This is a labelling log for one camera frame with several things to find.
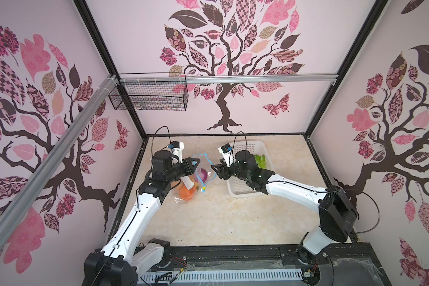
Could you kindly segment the purple toy onion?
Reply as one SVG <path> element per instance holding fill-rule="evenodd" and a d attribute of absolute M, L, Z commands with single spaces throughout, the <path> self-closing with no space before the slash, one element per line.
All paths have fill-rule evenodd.
<path fill-rule="evenodd" d="M 199 169 L 196 173 L 197 179 L 201 179 L 202 182 L 206 182 L 208 179 L 208 172 L 206 169 Z"/>

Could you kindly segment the clear blue-zipper zip bag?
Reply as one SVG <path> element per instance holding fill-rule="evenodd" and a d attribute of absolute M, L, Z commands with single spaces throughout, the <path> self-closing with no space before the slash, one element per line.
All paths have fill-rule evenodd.
<path fill-rule="evenodd" d="M 183 179 L 181 184 L 175 188 L 174 200 L 183 205 L 193 201 L 199 194 L 204 194 L 218 176 L 212 169 L 213 162 L 207 153 L 195 153 L 193 158 L 200 160 L 194 174 Z"/>

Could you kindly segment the orange toy pumpkin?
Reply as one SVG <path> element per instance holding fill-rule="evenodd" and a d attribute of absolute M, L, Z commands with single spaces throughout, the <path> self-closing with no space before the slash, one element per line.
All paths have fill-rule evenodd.
<path fill-rule="evenodd" d="M 196 194 L 197 194 L 196 186 L 193 186 L 192 188 L 188 189 L 186 186 L 183 185 L 179 189 L 179 197 L 184 201 L 191 201 Z"/>

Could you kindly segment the green toy cabbage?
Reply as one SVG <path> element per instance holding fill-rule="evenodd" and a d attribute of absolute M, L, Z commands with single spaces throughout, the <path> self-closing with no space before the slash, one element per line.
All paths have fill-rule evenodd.
<path fill-rule="evenodd" d="M 255 154 L 255 161 L 259 168 L 266 169 L 266 156 Z"/>

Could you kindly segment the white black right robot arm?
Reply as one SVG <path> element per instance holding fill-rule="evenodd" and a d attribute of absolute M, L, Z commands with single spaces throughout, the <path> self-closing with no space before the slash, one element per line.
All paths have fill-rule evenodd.
<path fill-rule="evenodd" d="M 254 155 L 247 150 L 234 154 L 229 144 L 218 150 L 223 158 L 212 169 L 220 179 L 237 178 L 255 192 L 294 201 L 318 214 L 319 225 L 308 232 L 297 246 L 299 262 L 314 264 L 326 246 L 348 240 L 359 214 L 342 188 L 335 185 L 321 188 L 292 181 L 260 168 Z"/>

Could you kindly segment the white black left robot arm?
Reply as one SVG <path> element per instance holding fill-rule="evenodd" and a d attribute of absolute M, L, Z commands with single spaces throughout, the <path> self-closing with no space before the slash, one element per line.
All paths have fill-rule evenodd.
<path fill-rule="evenodd" d="M 135 286 L 139 279 L 161 261 L 169 245 L 157 240 L 142 250 L 136 248 L 173 182 L 182 182 L 193 175 L 200 159 L 183 158 L 182 150 L 157 151 L 151 159 L 151 169 L 138 188 L 133 209 L 113 238 L 98 252 L 90 253 L 84 262 L 85 286 Z"/>

